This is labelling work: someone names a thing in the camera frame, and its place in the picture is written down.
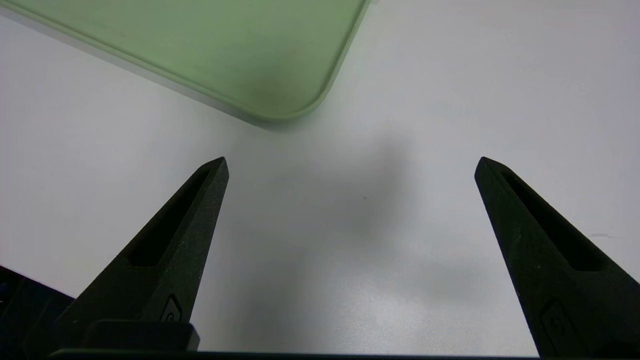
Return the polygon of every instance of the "black plastic part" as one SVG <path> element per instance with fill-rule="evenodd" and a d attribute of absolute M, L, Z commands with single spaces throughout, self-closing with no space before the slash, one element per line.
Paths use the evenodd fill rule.
<path fill-rule="evenodd" d="M 541 357 L 640 357 L 640 285 L 511 169 L 476 183 Z"/>
<path fill-rule="evenodd" d="M 60 347 L 98 320 L 188 323 L 227 181 L 224 158 L 202 165 L 62 313 Z"/>
<path fill-rule="evenodd" d="M 101 320 L 89 326 L 81 346 L 121 350 L 196 351 L 200 337 L 182 322 Z"/>
<path fill-rule="evenodd" d="M 44 359 L 56 350 L 52 326 L 72 301 L 0 266 L 0 359 Z"/>

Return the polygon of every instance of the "tray rim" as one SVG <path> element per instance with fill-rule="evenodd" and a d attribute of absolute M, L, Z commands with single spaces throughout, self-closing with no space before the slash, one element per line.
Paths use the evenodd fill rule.
<path fill-rule="evenodd" d="M 201 94 L 209 96 L 218 101 L 221 101 L 251 116 L 257 117 L 262 120 L 270 121 L 270 122 L 287 122 L 287 121 L 291 121 L 296 118 L 302 117 L 310 113 L 314 109 L 316 109 L 324 101 L 328 92 L 331 90 L 333 82 L 335 81 L 335 78 L 337 77 L 337 74 L 340 71 L 340 68 L 342 67 L 342 62 L 344 61 L 347 55 L 347 52 L 351 47 L 351 43 L 355 38 L 358 28 L 360 27 L 360 23 L 362 22 L 362 19 L 364 18 L 365 13 L 367 12 L 367 8 L 371 3 L 371 0 L 359 0 L 359 1 L 360 1 L 360 5 L 357 11 L 357 16 L 354 18 L 351 24 L 349 35 L 345 38 L 343 44 L 341 45 L 340 54 L 338 55 L 338 57 L 336 57 L 330 74 L 327 77 L 325 77 L 325 81 L 321 87 L 321 91 L 318 93 L 318 95 L 315 98 L 311 100 L 311 102 L 308 105 L 306 105 L 300 110 L 296 110 L 290 113 L 273 113 L 273 112 L 260 110 L 257 108 L 252 108 L 251 106 L 245 105 L 231 97 L 228 97 L 219 92 L 215 92 L 204 86 L 198 85 L 190 80 L 187 80 L 178 75 L 175 75 L 169 70 L 165 70 L 159 66 L 156 66 L 150 63 L 149 61 L 144 60 L 138 56 L 129 54 L 126 51 L 118 49 L 114 45 L 110 45 L 108 43 L 101 42 L 100 40 L 96 40 L 88 35 L 81 33 L 78 30 L 75 30 L 55 20 L 52 20 L 46 17 L 45 15 L 41 15 L 37 12 L 33 12 L 31 10 L 23 8 L 19 4 L 14 3 L 12 0 L 0 0 L 0 6 L 5 7 L 9 10 L 15 11 L 20 15 L 26 16 L 27 18 L 33 19 L 46 26 L 49 26 L 50 28 L 60 31 L 61 33 L 66 34 L 72 38 L 78 39 L 96 49 L 100 49 L 108 54 L 111 54 L 125 61 L 128 61 L 133 65 L 139 66 L 147 71 L 153 72 L 154 74 L 160 75 L 166 79 L 174 81 L 182 86 L 195 90 Z"/>

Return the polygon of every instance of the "white table surface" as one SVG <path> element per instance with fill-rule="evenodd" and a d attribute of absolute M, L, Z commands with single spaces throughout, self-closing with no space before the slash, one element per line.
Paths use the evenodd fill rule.
<path fill-rule="evenodd" d="M 481 156 L 640 279 L 640 1 L 374 2 L 267 129 L 3 13 L 0 264 L 69 295 L 219 156 L 201 350 L 535 355 Z"/>

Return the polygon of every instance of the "green tray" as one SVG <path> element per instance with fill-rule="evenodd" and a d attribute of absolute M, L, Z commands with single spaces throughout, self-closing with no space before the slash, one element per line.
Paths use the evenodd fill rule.
<path fill-rule="evenodd" d="M 0 0 L 264 120 L 322 102 L 368 0 Z"/>

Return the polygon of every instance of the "white tabletop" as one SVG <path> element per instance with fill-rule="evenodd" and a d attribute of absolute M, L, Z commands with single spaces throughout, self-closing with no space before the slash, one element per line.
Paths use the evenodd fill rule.
<path fill-rule="evenodd" d="M 640 1 L 375 1 L 324 104 L 268 128 L 3 13 L 0 264 L 77 296 L 225 156 L 201 350 L 535 355 L 481 156 L 640 279 Z"/>

